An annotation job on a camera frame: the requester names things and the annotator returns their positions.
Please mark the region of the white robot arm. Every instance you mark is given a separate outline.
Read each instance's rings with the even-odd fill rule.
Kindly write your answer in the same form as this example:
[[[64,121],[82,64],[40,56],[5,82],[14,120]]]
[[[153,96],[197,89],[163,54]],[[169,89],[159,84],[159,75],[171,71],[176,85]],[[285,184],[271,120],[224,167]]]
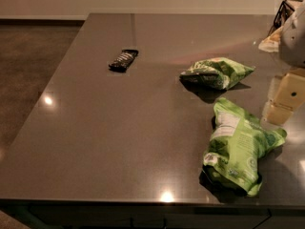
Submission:
[[[283,125],[305,102],[305,1],[284,0],[274,18],[268,36],[258,48],[277,52],[289,69],[275,75],[268,91],[262,120]]]

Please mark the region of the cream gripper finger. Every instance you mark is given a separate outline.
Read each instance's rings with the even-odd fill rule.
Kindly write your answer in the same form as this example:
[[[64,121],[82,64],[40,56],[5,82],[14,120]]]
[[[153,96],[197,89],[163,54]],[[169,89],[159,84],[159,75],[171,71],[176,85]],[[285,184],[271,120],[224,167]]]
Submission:
[[[304,102],[305,69],[292,68],[272,79],[262,120],[272,125],[283,125]]]

